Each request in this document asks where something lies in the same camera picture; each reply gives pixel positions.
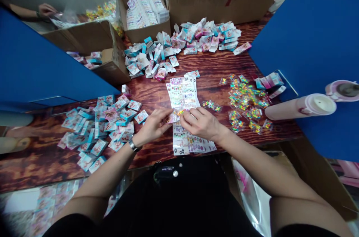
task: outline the wood grain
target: wood grain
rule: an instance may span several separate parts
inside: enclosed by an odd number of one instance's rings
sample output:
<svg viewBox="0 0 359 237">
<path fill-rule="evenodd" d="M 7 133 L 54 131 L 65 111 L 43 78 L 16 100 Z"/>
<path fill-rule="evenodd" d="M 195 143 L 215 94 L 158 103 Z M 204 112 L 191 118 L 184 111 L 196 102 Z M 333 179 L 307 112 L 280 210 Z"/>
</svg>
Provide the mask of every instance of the wood grain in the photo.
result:
<svg viewBox="0 0 359 237">
<path fill-rule="evenodd" d="M 270 17 L 271 15 L 267 14 L 261 21 L 239 25 L 239 29 L 242 30 L 239 45 L 247 41 L 253 42 Z M 197 55 L 183 55 L 181 52 L 177 58 L 179 62 L 179 67 L 176 67 L 177 72 L 169 74 L 165 81 L 158 82 L 143 76 L 128 83 L 132 90 L 132 99 L 143 104 L 141 110 L 145 109 L 150 114 L 156 108 L 170 108 L 171 104 L 165 83 L 168 83 L 172 77 L 182 77 L 187 72 L 199 70 L 201 75 L 197 80 L 199 101 L 211 99 L 222 105 L 222 112 L 214 113 L 214 115 L 222 124 L 229 127 L 228 92 L 230 86 L 220 85 L 220 79 L 231 73 L 243 74 L 248 79 L 262 76 L 248 53 L 234 56 L 230 51 L 198 52 Z M 56 146 L 64 133 L 69 130 L 61 127 L 65 114 L 51 116 L 51 113 L 66 112 L 79 105 L 88 107 L 95 106 L 95 104 L 96 99 L 93 99 L 54 107 L 45 113 L 35 115 L 34 121 L 29 126 L 10 129 L 6 136 L 29 136 L 32 138 L 32 143 L 22 152 L 0 155 L 0 192 L 20 190 L 89 175 L 76 164 L 80 158 L 78 151 L 62 150 Z M 135 124 L 135 132 L 138 132 L 141 126 Z M 240 132 L 239 136 L 247 142 L 259 146 L 291 140 L 303 135 L 295 121 L 292 120 L 276 122 L 274 128 L 273 131 L 264 132 L 262 135 L 255 134 L 247 128 Z M 217 152 L 223 152 L 222 148 L 217 148 Z M 114 151 L 107 147 L 103 154 L 109 158 L 113 153 Z M 165 161 L 173 157 L 171 128 L 163 137 L 144 146 L 130 168 L 153 165 L 156 161 Z"/>
</svg>

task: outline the wristwatch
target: wristwatch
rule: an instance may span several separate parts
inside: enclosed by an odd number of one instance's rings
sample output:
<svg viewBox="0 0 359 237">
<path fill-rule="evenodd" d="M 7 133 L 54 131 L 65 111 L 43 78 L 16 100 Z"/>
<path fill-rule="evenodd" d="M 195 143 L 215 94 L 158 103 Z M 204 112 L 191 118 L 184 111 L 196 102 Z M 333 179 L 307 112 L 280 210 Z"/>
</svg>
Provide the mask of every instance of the wristwatch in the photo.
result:
<svg viewBox="0 0 359 237">
<path fill-rule="evenodd" d="M 138 152 L 142 149 L 142 147 L 136 147 L 135 144 L 133 143 L 132 141 L 132 138 L 133 138 L 133 135 L 130 137 L 130 139 L 128 140 L 128 144 L 130 145 L 131 149 L 134 151 L 134 152 Z"/>
</svg>

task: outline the pink water bottle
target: pink water bottle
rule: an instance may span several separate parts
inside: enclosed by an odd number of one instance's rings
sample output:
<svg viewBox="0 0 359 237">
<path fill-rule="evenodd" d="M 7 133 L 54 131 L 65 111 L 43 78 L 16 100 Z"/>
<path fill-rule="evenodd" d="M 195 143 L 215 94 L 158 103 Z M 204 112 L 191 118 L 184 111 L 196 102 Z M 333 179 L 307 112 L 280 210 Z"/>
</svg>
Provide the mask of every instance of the pink water bottle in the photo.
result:
<svg viewBox="0 0 359 237">
<path fill-rule="evenodd" d="M 282 102 L 265 109 L 271 120 L 295 119 L 310 116 L 327 116 L 337 109 L 336 103 L 320 93 Z"/>
</svg>

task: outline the hand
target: hand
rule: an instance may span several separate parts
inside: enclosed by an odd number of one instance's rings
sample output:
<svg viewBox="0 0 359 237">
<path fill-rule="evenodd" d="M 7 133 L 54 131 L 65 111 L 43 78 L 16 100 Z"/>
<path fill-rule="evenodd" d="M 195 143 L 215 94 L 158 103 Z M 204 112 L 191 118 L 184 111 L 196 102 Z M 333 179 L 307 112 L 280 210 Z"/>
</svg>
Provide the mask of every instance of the hand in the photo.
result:
<svg viewBox="0 0 359 237">
<path fill-rule="evenodd" d="M 57 10 L 47 3 L 39 5 L 39 14 L 42 18 L 47 18 L 53 14 L 57 13 Z"/>
<path fill-rule="evenodd" d="M 146 119 L 145 125 L 133 137 L 136 147 L 141 147 L 157 138 L 160 138 L 172 124 L 161 124 L 162 120 L 173 112 L 173 109 L 155 109 Z"/>
<path fill-rule="evenodd" d="M 191 108 L 181 115 L 181 125 L 191 134 L 218 143 L 229 131 L 217 118 L 202 107 Z"/>
</svg>

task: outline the blue panel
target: blue panel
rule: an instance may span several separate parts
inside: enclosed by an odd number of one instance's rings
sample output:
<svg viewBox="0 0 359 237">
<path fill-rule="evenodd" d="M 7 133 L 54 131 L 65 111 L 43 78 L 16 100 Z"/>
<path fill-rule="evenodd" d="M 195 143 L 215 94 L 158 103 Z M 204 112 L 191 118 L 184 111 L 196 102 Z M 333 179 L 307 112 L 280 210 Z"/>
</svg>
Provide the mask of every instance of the blue panel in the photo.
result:
<svg viewBox="0 0 359 237">
<path fill-rule="evenodd" d="M 55 96 L 84 101 L 120 93 L 3 8 L 0 46 L 0 110 L 31 110 L 27 102 Z"/>
<path fill-rule="evenodd" d="M 280 69 L 299 96 L 325 93 L 335 80 L 359 79 L 358 12 L 358 0 L 286 0 L 249 54 L 264 75 Z M 337 106 L 297 123 L 324 157 L 359 161 L 359 102 Z"/>
<path fill-rule="evenodd" d="M 53 98 L 46 98 L 46 99 L 33 101 L 32 103 L 46 105 L 48 107 L 51 107 L 51 106 L 62 105 L 62 104 L 70 104 L 70 103 L 74 103 L 74 102 L 76 102 L 76 101 L 74 101 L 73 99 L 56 96 Z"/>
</svg>

